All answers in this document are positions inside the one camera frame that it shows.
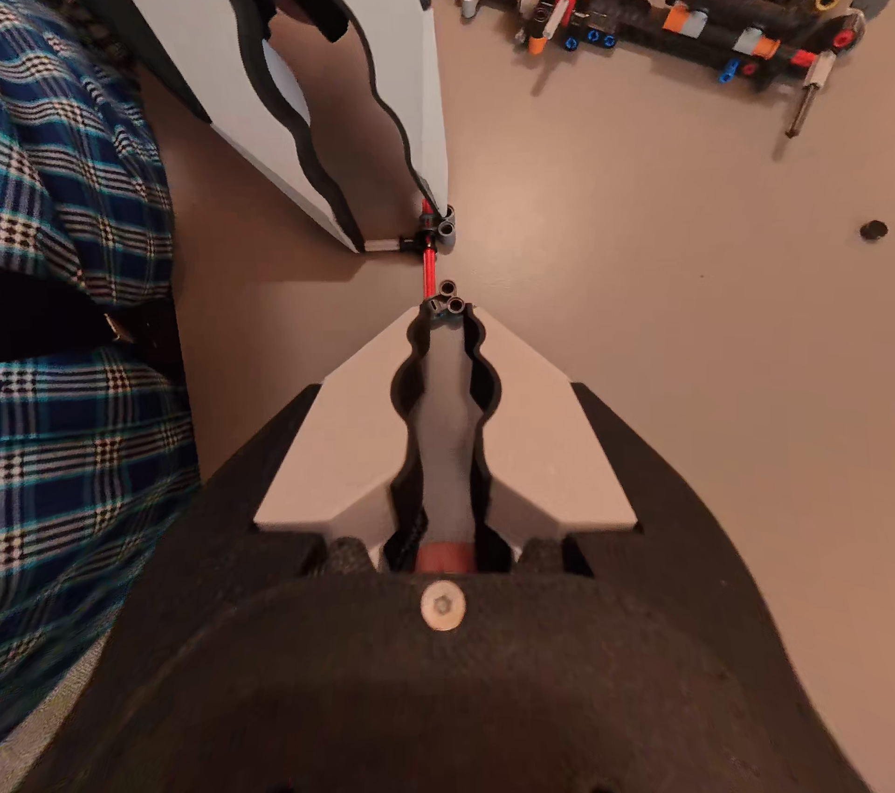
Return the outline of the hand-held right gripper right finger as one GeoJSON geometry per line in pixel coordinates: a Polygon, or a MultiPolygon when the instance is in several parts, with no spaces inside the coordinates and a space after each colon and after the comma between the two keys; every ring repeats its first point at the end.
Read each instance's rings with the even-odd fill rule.
{"type": "Polygon", "coordinates": [[[509,572],[534,540],[635,530],[583,390],[486,310],[466,306],[463,329],[482,413],[470,470],[477,569],[509,572]]]}

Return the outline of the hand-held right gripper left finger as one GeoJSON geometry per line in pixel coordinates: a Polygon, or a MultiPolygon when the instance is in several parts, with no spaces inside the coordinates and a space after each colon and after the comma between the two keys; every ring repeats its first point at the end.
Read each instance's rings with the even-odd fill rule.
{"type": "Polygon", "coordinates": [[[307,413],[254,516],[261,531],[357,539],[389,569],[413,568],[428,525],[412,419],[428,351],[428,308],[412,307],[309,388],[307,413]]]}

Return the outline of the small red axle lego assembly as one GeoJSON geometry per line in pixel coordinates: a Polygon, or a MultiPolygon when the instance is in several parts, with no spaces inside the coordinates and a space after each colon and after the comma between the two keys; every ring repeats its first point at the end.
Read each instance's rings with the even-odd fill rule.
{"type": "Polygon", "coordinates": [[[464,316],[467,302],[461,298],[453,279],[439,278],[438,258],[455,247],[456,224],[453,206],[440,214],[434,203],[423,198],[418,227],[412,234],[390,238],[366,239],[367,254],[400,253],[420,259],[422,269],[423,306],[429,312],[431,324],[458,322],[464,316]]]}

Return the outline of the person in blue plaid shirt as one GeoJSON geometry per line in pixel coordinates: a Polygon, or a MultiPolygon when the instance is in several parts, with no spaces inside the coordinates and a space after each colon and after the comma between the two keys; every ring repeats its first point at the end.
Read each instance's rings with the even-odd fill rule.
{"type": "Polygon", "coordinates": [[[173,206],[126,50],[1,0],[1,728],[107,634],[200,487],[173,206]]]}

